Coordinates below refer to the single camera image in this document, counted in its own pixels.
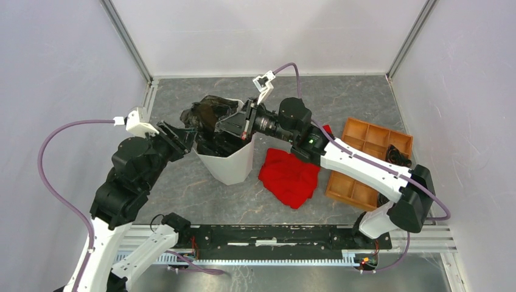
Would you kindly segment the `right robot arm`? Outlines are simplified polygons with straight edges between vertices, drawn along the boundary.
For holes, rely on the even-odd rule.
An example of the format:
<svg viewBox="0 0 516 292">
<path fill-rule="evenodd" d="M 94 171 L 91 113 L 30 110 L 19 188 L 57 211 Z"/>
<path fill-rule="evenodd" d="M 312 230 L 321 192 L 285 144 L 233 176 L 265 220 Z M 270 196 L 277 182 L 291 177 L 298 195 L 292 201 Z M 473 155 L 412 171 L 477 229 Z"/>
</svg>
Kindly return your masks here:
<svg viewBox="0 0 516 292">
<path fill-rule="evenodd" d="M 334 138 L 312 122 L 312 112 L 299 98 L 283 99 L 278 112 L 249 99 L 243 109 L 216 122 L 215 130 L 243 140 L 261 133 L 289 142 L 301 161 L 344 174 L 386 197 L 386 204 L 366 212 L 352 230 L 359 248 L 395 229 L 420 233 L 428 218 L 435 198 L 429 169 L 388 163 Z"/>
</svg>

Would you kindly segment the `black plastic trash bag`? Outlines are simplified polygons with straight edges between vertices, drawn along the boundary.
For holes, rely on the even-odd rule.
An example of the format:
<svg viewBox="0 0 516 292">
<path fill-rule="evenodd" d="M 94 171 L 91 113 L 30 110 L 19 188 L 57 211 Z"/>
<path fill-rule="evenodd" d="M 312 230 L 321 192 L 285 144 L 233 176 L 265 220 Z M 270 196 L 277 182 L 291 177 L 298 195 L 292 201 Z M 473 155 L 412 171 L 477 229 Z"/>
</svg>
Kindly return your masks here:
<svg viewBox="0 0 516 292">
<path fill-rule="evenodd" d="M 239 108 L 238 101 L 207 95 L 181 113 L 184 126 L 198 131 L 195 138 L 198 154 L 227 158 L 249 144 L 227 132 L 215 131 L 219 120 L 235 114 Z"/>
</svg>

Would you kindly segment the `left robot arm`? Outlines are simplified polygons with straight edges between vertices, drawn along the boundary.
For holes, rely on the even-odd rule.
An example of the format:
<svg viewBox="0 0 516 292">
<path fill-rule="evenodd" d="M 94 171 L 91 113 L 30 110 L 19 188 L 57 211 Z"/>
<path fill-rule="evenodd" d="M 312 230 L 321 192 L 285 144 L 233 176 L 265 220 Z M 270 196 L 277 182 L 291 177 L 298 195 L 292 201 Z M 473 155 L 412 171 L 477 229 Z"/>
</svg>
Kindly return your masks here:
<svg viewBox="0 0 516 292">
<path fill-rule="evenodd" d="M 84 219 L 88 237 L 82 260 L 59 291 L 130 291 L 142 274 L 168 249 L 190 243 L 190 222 L 170 213 L 155 231 L 118 263 L 114 258 L 153 186 L 168 163 L 190 153 L 196 132 L 157 124 L 156 134 L 123 140 L 111 160 L 113 168 L 97 189 Z"/>
</svg>

